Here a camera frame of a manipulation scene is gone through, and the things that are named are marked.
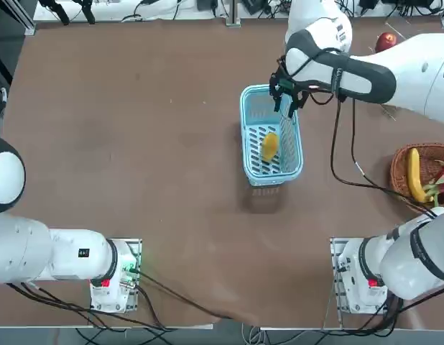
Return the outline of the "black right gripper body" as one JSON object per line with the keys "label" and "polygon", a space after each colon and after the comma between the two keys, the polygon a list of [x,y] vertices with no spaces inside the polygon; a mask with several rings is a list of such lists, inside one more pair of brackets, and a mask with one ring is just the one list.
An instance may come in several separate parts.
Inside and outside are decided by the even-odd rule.
{"label": "black right gripper body", "polygon": [[269,79],[269,94],[271,96],[282,96],[283,94],[296,96],[300,92],[310,92],[308,87],[299,86],[288,74],[285,57],[279,57],[277,64],[277,70],[271,74]]}

